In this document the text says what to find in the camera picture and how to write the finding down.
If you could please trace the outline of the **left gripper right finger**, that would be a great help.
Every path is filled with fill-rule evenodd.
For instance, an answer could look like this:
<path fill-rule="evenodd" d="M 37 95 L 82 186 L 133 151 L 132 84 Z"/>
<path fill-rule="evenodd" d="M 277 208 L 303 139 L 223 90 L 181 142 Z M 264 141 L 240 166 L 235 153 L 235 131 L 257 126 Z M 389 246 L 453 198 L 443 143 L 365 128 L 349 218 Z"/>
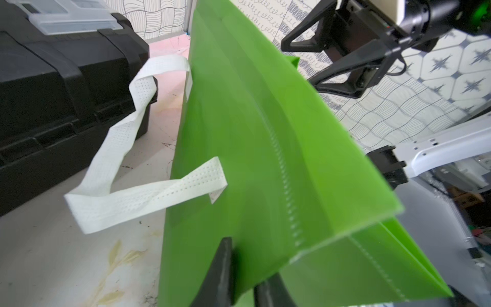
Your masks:
<path fill-rule="evenodd" d="M 279 273 L 254 287 L 255 307 L 297 307 Z"/>

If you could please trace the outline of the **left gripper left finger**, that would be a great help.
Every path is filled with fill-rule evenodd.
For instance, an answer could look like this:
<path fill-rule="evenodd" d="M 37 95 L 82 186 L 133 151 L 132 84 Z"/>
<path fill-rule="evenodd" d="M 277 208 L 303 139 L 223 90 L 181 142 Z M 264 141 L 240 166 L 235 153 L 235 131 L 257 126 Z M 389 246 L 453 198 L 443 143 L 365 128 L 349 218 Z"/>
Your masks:
<path fill-rule="evenodd" d="M 233 286 L 233 241 L 224 237 L 191 307 L 232 306 Z"/>

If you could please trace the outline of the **green insulated delivery bag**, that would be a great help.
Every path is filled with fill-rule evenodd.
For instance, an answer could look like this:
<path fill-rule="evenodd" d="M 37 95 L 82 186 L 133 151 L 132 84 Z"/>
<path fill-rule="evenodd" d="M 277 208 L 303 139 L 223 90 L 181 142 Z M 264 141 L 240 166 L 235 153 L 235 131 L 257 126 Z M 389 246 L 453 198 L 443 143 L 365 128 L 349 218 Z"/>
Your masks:
<path fill-rule="evenodd" d="M 156 86 L 188 72 L 171 178 L 113 192 Z M 317 91 L 230 1 L 199 1 L 189 56 L 149 59 L 131 81 L 136 110 L 110 128 L 65 195 L 95 233 L 165 210 L 160 306 L 189 306 L 224 237 L 233 304 L 279 273 L 297 306 L 452 296 L 396 216 L 403 205 Z"/>

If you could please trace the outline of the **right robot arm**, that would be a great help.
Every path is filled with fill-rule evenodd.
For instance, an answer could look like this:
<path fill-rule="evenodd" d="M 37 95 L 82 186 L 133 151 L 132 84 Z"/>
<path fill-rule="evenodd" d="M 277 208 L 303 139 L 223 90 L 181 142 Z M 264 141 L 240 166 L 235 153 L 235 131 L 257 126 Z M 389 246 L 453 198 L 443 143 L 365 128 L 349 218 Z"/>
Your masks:
<path fill-rule="evenodd" d="M 431 51 L 452 29 L 490 34 L 489 1 L 321 1 L 281 41 L 288 52 L 325 53 L 331 64 L 309 78 L 320 93 L 360 98 L 390 75 L 402 53 Z M 413 145 L 376 154 L 392 185 L 490 151 L 490 115 L 458 124 Z"/>

